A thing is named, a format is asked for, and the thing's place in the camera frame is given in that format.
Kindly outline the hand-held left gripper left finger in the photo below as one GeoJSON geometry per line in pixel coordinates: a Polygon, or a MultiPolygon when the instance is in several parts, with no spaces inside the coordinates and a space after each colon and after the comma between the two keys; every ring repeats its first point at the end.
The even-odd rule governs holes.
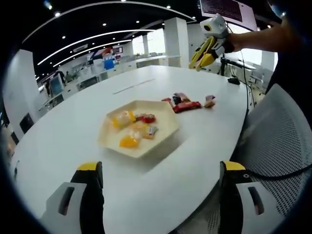
{"type": "Polygon", "coordinates": [[[103,234],[102,162],[80,165],[46,201],[41,224],[51,234],[103,234]]]}

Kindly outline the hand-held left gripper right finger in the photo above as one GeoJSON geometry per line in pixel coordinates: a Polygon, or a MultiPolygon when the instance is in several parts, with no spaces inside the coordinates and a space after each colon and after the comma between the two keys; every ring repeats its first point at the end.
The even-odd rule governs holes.
{"type": "Polygon", "coordinates": [[[284,220],[274,196],[237,162],[220,163],[219,188],[220,234],[271,234],[284,220]]]}

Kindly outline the person's right hand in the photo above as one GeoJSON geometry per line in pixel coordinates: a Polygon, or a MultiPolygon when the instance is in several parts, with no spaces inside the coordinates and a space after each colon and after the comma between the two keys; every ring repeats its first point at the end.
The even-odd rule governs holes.
{"type": "Polygon", "coordinates": [[[234,53],[243,49],[240,34],[230,33],[224,43],[225,53],[234,53]]]}

